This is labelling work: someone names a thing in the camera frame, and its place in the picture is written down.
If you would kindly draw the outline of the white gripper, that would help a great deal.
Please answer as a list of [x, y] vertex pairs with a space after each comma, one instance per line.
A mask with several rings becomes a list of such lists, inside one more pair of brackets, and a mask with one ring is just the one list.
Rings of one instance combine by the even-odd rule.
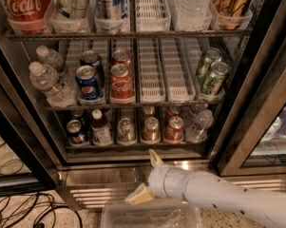
[[189, 185], [187, 184], [191, 172], [163, 163], [154, 149], [149, 150], [149, 155], [151, 165], [154, 167], [148, 177], [149, 187], [144, 183], [140, 184], [124, 199], [124, 202], [137, 205], [149, 202], [155, 196], [157, 198], [191, 201], [193, 195], [189, 193]]

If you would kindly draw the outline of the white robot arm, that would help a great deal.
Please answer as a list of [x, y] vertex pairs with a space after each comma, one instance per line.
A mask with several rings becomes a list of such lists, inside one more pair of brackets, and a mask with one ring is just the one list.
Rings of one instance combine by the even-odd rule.
[[233, 212], [270, 228], [286, 228], [286, 193], [244, 188], [207, 171], [185, 170], [164, 162], [151, 149], [152, 170], [124, 201], [182, 200], [202, 209]]

